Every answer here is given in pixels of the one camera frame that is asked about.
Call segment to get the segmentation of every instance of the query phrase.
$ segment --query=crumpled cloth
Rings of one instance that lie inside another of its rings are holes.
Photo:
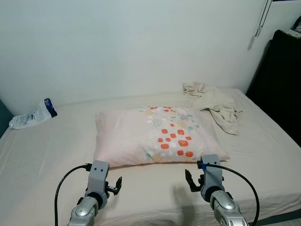
[[[237,135],[237,107],[234,99],[224,90],[205,83],[183,83],[183,92],[195,96],[193,108],[209,109],[215,122],[226,132]]]

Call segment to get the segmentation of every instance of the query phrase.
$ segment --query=white bed sheet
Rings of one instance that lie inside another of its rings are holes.
[[[238,89],[227,90],[243,110],[238,136],[214,124],[221,146],[231,159],[222,165],[246,176],[261,203],[260,219],[301,208],[301,148]],[[142,105],[187,105],[180,93],[106,99],[57,109],[58,116],[24,130],[7,130],[0,139],[0,225],[54,225],[54,195],[71,168],[92,162],[95,114],[104,108]],[[119,195],[111,196],[96,218],[96,226],[218,225],[210,205],[191,193],[184,169],[197,182],[196,164],[153,164],[110,170],[108,181],[123,177]],[[223,171],[227,191],[248,221],[255,215],[252,190],[239,177]],[[72,173],[59,194],[59,225],[87,187],[88,173]]]

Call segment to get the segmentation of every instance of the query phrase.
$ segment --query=blue clip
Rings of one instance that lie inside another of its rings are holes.
[[[206,170],[206,169],[207,169],[207,164],[202,163],[202,164],[201,164],[201,169],[202,169],[202,170]]]

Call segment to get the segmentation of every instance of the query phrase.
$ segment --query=white wall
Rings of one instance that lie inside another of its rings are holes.
[[[273,3],[250,50],[263,0],[2,0],[0,99],[14,114],[181,90],[203,81],[243,91],[301,1]]]

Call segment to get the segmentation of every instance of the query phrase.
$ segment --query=pink pillowcase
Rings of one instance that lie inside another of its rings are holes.
[[[229,159],[210,119],[197,109],[145,107],[96,116],[95,160],[111,167],[154,162],[196,162],[202,155]]]

